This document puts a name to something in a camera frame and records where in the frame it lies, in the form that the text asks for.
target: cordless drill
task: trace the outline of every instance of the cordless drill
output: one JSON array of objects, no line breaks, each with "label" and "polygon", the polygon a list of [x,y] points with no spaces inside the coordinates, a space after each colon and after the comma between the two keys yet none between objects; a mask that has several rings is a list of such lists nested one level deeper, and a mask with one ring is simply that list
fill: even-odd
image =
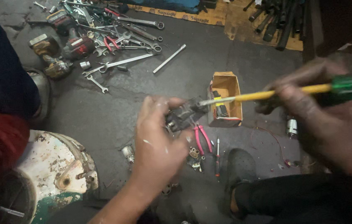
[{"label": "cordless drill", "polygon": [[69,60],[86,58],[95,49],[90,38],[86,35],[79,37],[74,20],[64,9],[49,15],[46,19],[58,34],[69,35],[62,52],[64,58]]},{"label": "cordless drill", "polygon": [[29,47],[33,49],[35,54],[49,64],[49,66],[43,71],[52,79],[62,78],[71,71],[72,63],[67,63],[60,58],[52,57],[58,53],[59,49],[58,43],[54,38],[42,34],[39,37],[30,40]]}]

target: cardboard box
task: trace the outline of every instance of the cardboard box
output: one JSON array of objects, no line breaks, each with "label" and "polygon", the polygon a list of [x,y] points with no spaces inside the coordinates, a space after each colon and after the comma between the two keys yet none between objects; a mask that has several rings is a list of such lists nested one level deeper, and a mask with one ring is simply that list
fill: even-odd
[{"label": "cardboard box", "polygon": [[[213,91],[221,95],[222,98],[236,96],[240,94],[240,86],[237,77],[232,72],[215,72],[208,87],[208,99],[213,100]],[[229,117],[218,117],[216,105],[210,105],[208,113],[208,124],[210,127],[229,128],[241,125],[242,107],[240,102],[225,102]]]}]

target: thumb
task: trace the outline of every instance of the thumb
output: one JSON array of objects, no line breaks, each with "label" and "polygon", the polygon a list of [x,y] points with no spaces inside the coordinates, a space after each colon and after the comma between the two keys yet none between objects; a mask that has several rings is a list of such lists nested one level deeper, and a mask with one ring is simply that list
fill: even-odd
[{"label": "thumb", "polygon": [[297,86],[292,84],[278,86],[275,93],[283,101],[284,106],[301,118],[314,135],[322,136],[327,127],[331,128],[331,124],[335,124],[338,120],[324,112],[312,96]]}]

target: pink pliers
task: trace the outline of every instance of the pink pliers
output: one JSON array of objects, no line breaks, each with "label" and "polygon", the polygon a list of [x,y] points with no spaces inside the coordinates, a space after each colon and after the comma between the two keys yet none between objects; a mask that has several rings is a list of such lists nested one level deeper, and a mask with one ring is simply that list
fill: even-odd
[{"label": "pink pliers", "polygon": [[203,130],[202,125],[196,125],[194,127],[194,133],[195,133],[195,140],[197,141],[197,145],[198,145],[198,149],[199,149],[199,153],[201,155],[203,155],[203,150],[202,150],[202,146],[201,146],[201,142],[199,141],[199,132],[198,129],[201,131],[201,133],[203,134],[203,136],[205,137],[206,143],[208,143],[208,147],[209,147],[209,152],[212,153],[212,145],[211,142],[209,141],[208,136],[206,135],[206,132]]}]

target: pliers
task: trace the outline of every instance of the pliers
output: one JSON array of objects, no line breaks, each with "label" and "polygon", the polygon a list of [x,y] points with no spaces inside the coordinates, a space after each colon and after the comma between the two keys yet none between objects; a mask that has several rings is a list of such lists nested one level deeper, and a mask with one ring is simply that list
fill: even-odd
[{"label": "pliers", "polygon": [[115,40],[114,40],[113,38],[109,37],[108,35],[105,35],[105,36],[103,36],[103,37],[104,37],[104,44],[105,44],[105,46],[108,48],[109,52],[111,52],[111,54],[114,54],[114,53],[113,53],[113,51],[112,51],[111,46],[108,44],[107,39],[108,39],[109,41],[111,41],[111,43],[115,46],[116,49],[118,49],[118,50],[120,49],[119,46],[117,45],[117,43],[115,42]]},{"label": "pliers", "polygon": [[204,153],[203,153],[203,150],[202,150],[201,142],[199,141],[199,132],[198,132],[198,129],[201,131],[201,133],[202,133],[203,136],[205,137],[206,143],[208,143],[209,152],[212,153],[212,146],[211,146],[211,142],[209,141],[208,135],[206,135],[206,132],[203,130],[203,126],[202,126],[202,125],[196,124],[196,126],[194,127],[194,133],[195,133],[195,140],[197,141],[199,153],[200,153],[201,155],[204,154]]}]

